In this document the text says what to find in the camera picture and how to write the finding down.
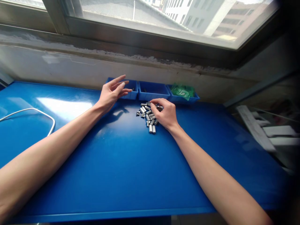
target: white cord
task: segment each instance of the white cord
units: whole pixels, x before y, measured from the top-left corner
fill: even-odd
[[[42,112],[41,110],[38,110],[38,109],[36,109],[36,108],[22,109],[22,110],[20,110],[20,111],[13,112],[12,114],[9,114],[8,116],[5,116],[5,117],[3,117],[2,119],[0,119],[0,122],[1,122],[2,120],[5,120],[7,117],[12,116],[13,114],[16,114],[16,113],[19,113],[19,112],[22,112],[22,111],[25,111],[25,110],[29,110],[29,109],[34,109],[34,110],[36,110],[36,111],[38,111],[38,112],[44,114],[45,116],[48,116],[50,119],[52,119],[53,124],[52,124],[51,130],[49,131],[49,134],[47,135],[47,137],[48,137],[48,136],[52,133],[52,131],[53,131],[53,129],[54,129],[54,126],[55,126],[55,120],[54,120],[51,116],[49,116],[48,114],[46,114],[46,113],[44,113],[44,112]]]

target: blue table surface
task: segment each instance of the blue table surface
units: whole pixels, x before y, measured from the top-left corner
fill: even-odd
[[[38,108],[56,120],[58,130],[99,96],[95,90],[14,82],[0,91],[0,118]],[[161,125],[150,134],[136,117],[140,103],[118,100],[11,222],[214,212],[172,136]],[[187,134],[264,209],[279,207],[286,173],[222,105],[199,102],[176,111]],[[51,125],[36,111],[0,122],[0,167],[46,137]]]

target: finger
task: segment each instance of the finger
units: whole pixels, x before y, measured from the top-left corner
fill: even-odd
[[[126,75],[119,76],[119,77],[113,79],[112,81],[108,82],[108,85],[109,85],[110,87],[112,87],[112,86],[114,86],[115,84],[119,83],[121,80],[123,80],[125,77],[126,77]]]
[[[128,92],[120,93],[120,94],[118,95],[118,98],[123,97],[123,96],[125,96],[125,95],[128,95]]]
[[[150,103],[150,107],[155,116],[160,113],[152,102]]]
[[[167,99],[165,99],[165,98],[156,98],[156,99],[152,99],[151,101],[150,101],[151,103],[153,103],[153,104],[160,104],[160,105],[162,105],[163,107],[166,107],[170,102],[167,100]]]
[[[122,83],[122,82],[119,82],[119,83],[115,84],[114,86],[112,86],[112,87],[111,87],[111,90],[114,91],[114,90],[117,88],[117,86],[119,86],[121,83]]]
[[[132,92],[132,89],[124,88],[123,90],[121,90],[120,93],[124,93],[124,92]]]
[[[121,93],[121,91],[123,90],[124,86],[125,86],[125,82],[122,82],[119,86],[117,86],[117,88],[113,92],[115,92],[119,95]]]

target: blue plastic bin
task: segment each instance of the blue plastic bin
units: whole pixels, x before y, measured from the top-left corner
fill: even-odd
[[[113,80],[114,78],[109,77],[106,81],[106,83],[110,82],[111,80]],[[138,82],[134,81],[134,80],[122,80],[122,81],[129,81],[128,84],[125,85],[125,88],[128,89],[132,89],[132,92],[129,92],[128,95],[125,95],[123,97],[121,97],[122,99],[132,99],[135,100],[137,98],[138,95]]]
[[[178,104],[193,104],[196,101],[198,101],[200,98],[197,95],[197,93],[195,92],[195,96],[194,97],[190,97],[189,100],[186,100],[185,98],[181,97],[181,96],[177,96],[177,95],[173,95],[172,91],[171,91],[171,87],[172,85],[168,84],[167,85],[167,89],[170,93],[170,97],[169,97],[169,101],[172,103],[178,103]]]
[[[139,81],[138,82],[138,99],[150,101],[154,98],[168,99],[170,94],[165,84]]]

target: right hand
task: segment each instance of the right hand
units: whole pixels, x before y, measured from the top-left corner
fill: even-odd
[[[161,123],[167,130],[178,126],[176,118],[175,105],[164,98],[156,98],[150,101],[151,110],[157,118],[158,122]],[[155,107],[156,104],[163,106],[163,110],[159,112]]]

